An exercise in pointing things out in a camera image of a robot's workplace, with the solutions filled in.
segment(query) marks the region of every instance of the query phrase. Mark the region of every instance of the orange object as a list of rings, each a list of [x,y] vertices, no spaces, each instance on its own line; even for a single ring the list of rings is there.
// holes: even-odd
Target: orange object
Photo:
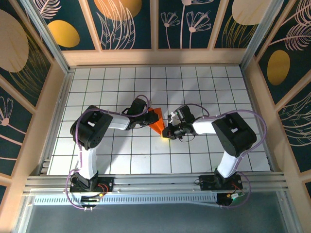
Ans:
[[[156,131],[159,135],[162,135],[162,131],[164,130],[165,125],[163,121],[163,115],[162,115],[161,108],[155,108],[155,109],[149,108],[148,110],[149,111],[154,110],[154,112],[157,113],[159,116],[159,120],[156,123],[149,125],[149,127],[153,129],[154,131]]]

